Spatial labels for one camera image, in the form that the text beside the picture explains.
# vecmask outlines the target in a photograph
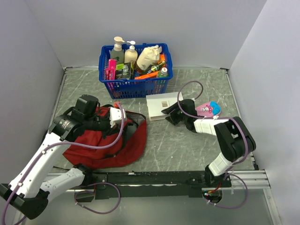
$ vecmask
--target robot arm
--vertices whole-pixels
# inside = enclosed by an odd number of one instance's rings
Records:
[[[245,135],[248,154],[256,149],[256,143],[240,117],[233,117]],[[194,122],[197,133],[217,136],[221,152],[217,158],[206,166],[206,182],[222,178],[234,164],[246,154],[245,143],[241,134],[231,120],[228,119],[198,119]]]
[[[197,116],[193,100],[184,99],[180,101],[180,105],[188,114]],[[169,108],[164,109],[162,113],[168,114],[166,120],[173,125],[177,125],[180,121],[183,121],[187,129],[194,133],[205,133],[217,136],[221,152],[217,158],[205,168],[205,181],[207,184],[211,184],[216,180],[221,181],[224,177],[224,173],[230,170],[237,161],[245,156],[245,143],[237,125],[246,138],[248,154],[256,149],[256,143],[240,117],[232,118],[236,123],[233,123],[232,120],[227,118],[218,119],[218,116],[215,116],[213,119],[194,119],[182,113],[177,102]]]
[[[121,122],[120,109],[111,108],[109,117],[100,117],[98,113],[95,113],[97,106],[100,110],[100,104],[96,97],[83,95],[78,98],[75,107],[71,107],[63,115],[55,118],[43,143],[30,162],[9,184],[0,184],[0,196],[7,200],[18,187],[10,204],[29,219],[34,219],[55,197],[70,188],[81,185],[88,178],[88,170],[83,166],[72,168],[52,180],[44,182],[44,179],[57,159],[70,147],[68,143],[75,141],[85,130],[105,132]],[[55,143],[61,145],[44,151],[47,146]],[[20,182],[29,168],[31,170],[27,177]]]

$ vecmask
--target white bottle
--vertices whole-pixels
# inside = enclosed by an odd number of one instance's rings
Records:
[[[137,60],[137,52],[135,50],[135,41],[127,41],[131,44],[129,49],[125,51],[125,60],[124,63],[132,62],[134,65]]]
[[[114,47],[111,50],[111,59],[117,61],[118,64],[124,63],[124,52],[122,50],[122,43],[125,41],[121,37],[114,37]]]

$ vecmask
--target gray marble floor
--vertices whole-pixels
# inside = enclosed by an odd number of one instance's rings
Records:
[[[174,77],[170,80],[166,92],[175,92],[188,81],[198,80],[204,85],[202,96],[196,100],[196,106],[208,101],[216,101],[222,109],[221,116],[237,116],[230,85],[224,70],[220,69],[174,69]],[[70,70],[66,72],[66,79],[59,99],[56,116],[62,114],[69,107],[74,106],[82,94],[96,96],[101,105],[113,103],[106,87],[98,80],[98,70]],[[193,98],[198,95],[201,87],[196,83],[187,86],[182,95]],[[121,99],[126,110],[144,114],[147,119],[148,108],[145,98]],[[147,121],[148,137],[144,154],[136,162],[120,167],[107,168],[107,172],[131,171],[188,171],[204,170],[220,152],[215,136],[194,134],[183,124],[173,126],[166,120]],[[56,166],[71,168],[72,165],[62,156]],[[235,169],[253,170],[250,157]]]

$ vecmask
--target white wall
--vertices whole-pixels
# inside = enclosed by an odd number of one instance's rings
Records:
[[[174,66],[230,68],[266,0],[26,0],[64,67],[97,66],[114,36],[166,42]]]
[[[40,145],[63,70],[25,1],[0,0],[0,31],[0,182],[9,183]]]
[[[268,0],[230,80],[284,225],[299,224],[300,1]]]

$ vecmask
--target blue plastic basket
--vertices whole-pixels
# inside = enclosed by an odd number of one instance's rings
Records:
[[[138,55],[141,54],[145,47],[159,45],[162,47],[162,53],[165,55],[166,68],[168,69],[168,77],[164,78],[147,78],[144,80],[107,80],[104,69],[108,68],[108,60],[110,59],[110,51],[113,45],[105,45],[102,47],[99,58],[99,81],[105,84],[112,99],[119,98],[144,98],[146,95],[165,93],[165,89],[169,80],[173,77],[172,59],[165,43],[142,44],[135,45]],[[122,49],[126,50],[129,45],[122,45]]]

